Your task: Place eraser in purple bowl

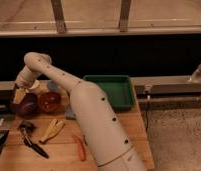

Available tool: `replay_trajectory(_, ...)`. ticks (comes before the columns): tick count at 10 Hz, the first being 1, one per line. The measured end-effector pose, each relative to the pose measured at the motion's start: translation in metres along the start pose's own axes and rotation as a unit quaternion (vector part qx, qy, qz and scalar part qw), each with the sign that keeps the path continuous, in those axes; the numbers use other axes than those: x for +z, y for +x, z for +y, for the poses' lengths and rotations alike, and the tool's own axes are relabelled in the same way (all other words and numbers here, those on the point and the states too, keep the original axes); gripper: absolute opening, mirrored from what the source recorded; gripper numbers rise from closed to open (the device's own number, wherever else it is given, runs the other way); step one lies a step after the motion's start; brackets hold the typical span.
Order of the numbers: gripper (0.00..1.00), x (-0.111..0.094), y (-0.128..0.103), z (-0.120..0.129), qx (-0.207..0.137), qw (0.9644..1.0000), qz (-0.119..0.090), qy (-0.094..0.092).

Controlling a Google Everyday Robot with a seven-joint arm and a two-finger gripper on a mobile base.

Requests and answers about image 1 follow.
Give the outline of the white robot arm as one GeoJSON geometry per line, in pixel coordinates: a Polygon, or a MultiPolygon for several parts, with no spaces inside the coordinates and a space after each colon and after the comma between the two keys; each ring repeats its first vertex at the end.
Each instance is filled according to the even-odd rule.
{"type": "Polygon", "coordinates": [[[28,52],[24,63],[15,80],[18,87],[30,88],[43,74],[69,93],[71,108],[99,171],[147,171],[106,93],[97,84],[53,66],[47,54],[28,52]]]}

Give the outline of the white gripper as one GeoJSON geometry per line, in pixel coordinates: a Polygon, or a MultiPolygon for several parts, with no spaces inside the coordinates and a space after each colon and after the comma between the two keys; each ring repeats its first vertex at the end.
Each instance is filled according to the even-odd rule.
{"type": "Polygon", "coordinates": [[[42,92],[40,88],[40,82],[38,80],[36,80],[30,88],[21,87],[21,90],[24,90],[26,93],[34,93],[34,94],[40,94],[42,92]]]}

